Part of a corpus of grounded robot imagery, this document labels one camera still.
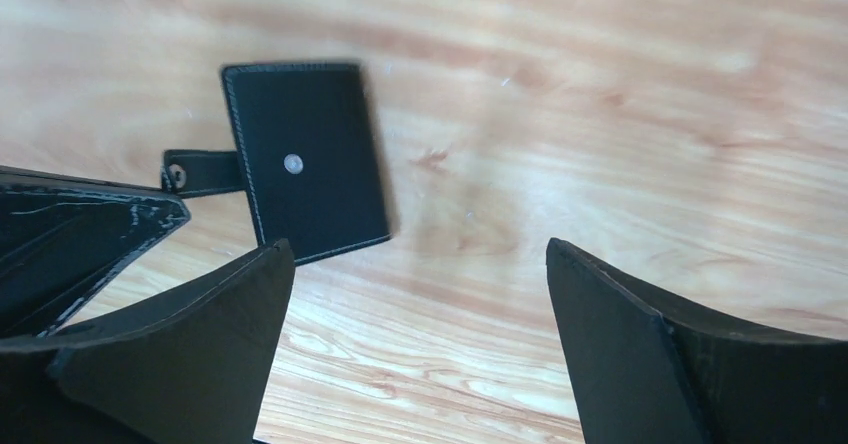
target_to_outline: wallet strap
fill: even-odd
[[[188,199],[245,189],[236,151],[170,149],[162,164],[162,190]]]

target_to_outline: black wallet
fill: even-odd
[[[221,81],[236,151],[166,151],[164,189],[245,190],[257,242],[288,239],[297,264],[390,238],[358,64],[230,65]]]

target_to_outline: wooden surface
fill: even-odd
[[[551,236],[848,338],[848,0],[0,0],[0,51],[0,164],[153,186],[233,147],[221,64],[367,64],[397,235],[298,269],[271,442],[581,442]],[[79,319],[254,245],[189,207]]]

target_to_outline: light brown wooden tabletop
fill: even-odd
[[[582,442],[552,236],[848,338],[848,0],[0,0],[0,164],[156,186],[233,148],[222,64],[340,57],[396,236],[297,270],[258,437]],[[255,245],[244,194],[188,205],[77,320]]]

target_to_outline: wooden table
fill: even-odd
[[[158,185],[230,149],[224,63],[367,64],[397,233],[297,271],[257,435],[581,442],[551,236],[848,338],[848,0],[0,0],[0,164]],[[244,194],[78,319],[255,245]]]

